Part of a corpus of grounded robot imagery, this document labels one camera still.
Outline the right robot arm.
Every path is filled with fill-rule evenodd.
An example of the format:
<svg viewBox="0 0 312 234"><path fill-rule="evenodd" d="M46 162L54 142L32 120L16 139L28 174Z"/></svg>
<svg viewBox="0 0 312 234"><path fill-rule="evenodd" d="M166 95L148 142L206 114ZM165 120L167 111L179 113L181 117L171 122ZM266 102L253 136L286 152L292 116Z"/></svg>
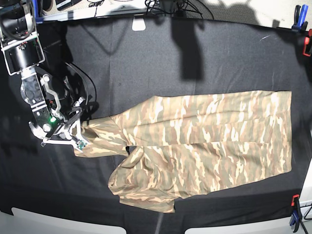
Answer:
<svg viewBox="0 0 312 234"><path fill-rule="evenodd" d="M37 5L33 0L0 2L0 46L8 74L21 78L20 94L30 106L33 118L28 125L42 144L72 144L82 148L80 117L88 96L76 98L65 77L62 91L52 87L52 76L38 75L36 67L45 62L37 32Z"/></svg>

